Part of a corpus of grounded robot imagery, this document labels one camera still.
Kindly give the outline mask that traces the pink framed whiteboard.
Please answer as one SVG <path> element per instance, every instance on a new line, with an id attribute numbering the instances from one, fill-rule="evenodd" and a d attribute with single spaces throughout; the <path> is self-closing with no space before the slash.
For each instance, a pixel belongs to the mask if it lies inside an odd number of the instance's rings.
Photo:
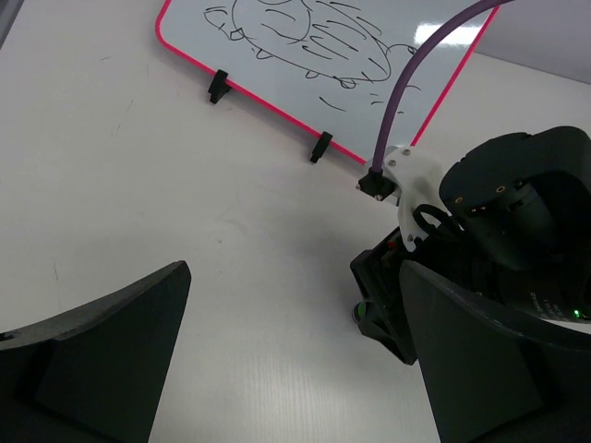
<path id="1" fill-rule="evenodd" d="M 357 162 L 397 78 L 464 1 L 167 1 L 159 42 Z"/>

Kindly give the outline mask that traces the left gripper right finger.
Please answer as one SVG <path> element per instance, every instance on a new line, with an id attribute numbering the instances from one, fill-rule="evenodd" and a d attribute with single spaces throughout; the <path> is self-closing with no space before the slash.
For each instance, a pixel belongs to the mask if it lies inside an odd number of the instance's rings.
<path id="1" fill-rule="evenodd" d="M 590 337 L 470 293 L 413 261 L 404 311 L 443 442 L 587 442 Z"/>

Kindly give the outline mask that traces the green whiteboard eraser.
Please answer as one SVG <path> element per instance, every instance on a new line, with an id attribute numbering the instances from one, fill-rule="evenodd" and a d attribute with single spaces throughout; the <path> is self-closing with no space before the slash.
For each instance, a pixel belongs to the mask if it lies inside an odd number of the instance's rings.
<path id="1" fill-rule="evenodd" d="M 353 321 L 359 325 L 364 321 L 364 318 L 368 314 L 368 309 L 370 308 L 370 303 L 367 301 L 361 301 L 357 303 L 354 308 L 352 309 L 352 319 Z"/>

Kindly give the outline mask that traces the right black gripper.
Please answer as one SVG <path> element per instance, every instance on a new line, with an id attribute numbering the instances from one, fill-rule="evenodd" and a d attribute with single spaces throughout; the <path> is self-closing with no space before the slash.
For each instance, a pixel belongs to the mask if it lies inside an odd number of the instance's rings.
<path id="1" fill-rule="evenodd" d="M 396 228 L 350 264 L 361 301 L 370 303 L 364 321 L 357 325 L 359 331 L 378 341 L 406 365 L 413 365 L 417 356 L 401 292 L 399 273 L 403 262 L 416 261 L 446 279 L 466 286 L 466 277 L 457 263 L 465 251 L 464 245 L 457 241 L 463 230 L 453 221 L 449 227 L 438 227 L 436 233 L 435 237 L 427 238 L 415 251 L 409 252 Z"/>

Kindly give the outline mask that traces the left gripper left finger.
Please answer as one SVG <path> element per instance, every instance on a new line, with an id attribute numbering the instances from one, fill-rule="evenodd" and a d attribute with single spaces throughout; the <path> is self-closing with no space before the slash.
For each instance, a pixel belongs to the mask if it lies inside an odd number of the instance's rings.
<path id="1" fill-rule="evenodd" d="M 2 333 L 2 441 L 148 441 L 190 283 L 177 261 Z"/>

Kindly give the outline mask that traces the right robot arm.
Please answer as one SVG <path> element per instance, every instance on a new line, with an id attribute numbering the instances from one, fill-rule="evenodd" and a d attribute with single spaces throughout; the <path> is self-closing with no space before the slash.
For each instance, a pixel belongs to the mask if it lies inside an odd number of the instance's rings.
<path id="1" fill-rule="evenodd" d="M 359 189 L 393 198 L 398 225 L 350 265 L 362 335 L 407 365 L 416 349 L 399 273 L 414 261 L 534 317 L 590 319 L 590 138 L 573 126 L 492 138 L 450 168 L 396 148 Z"/>

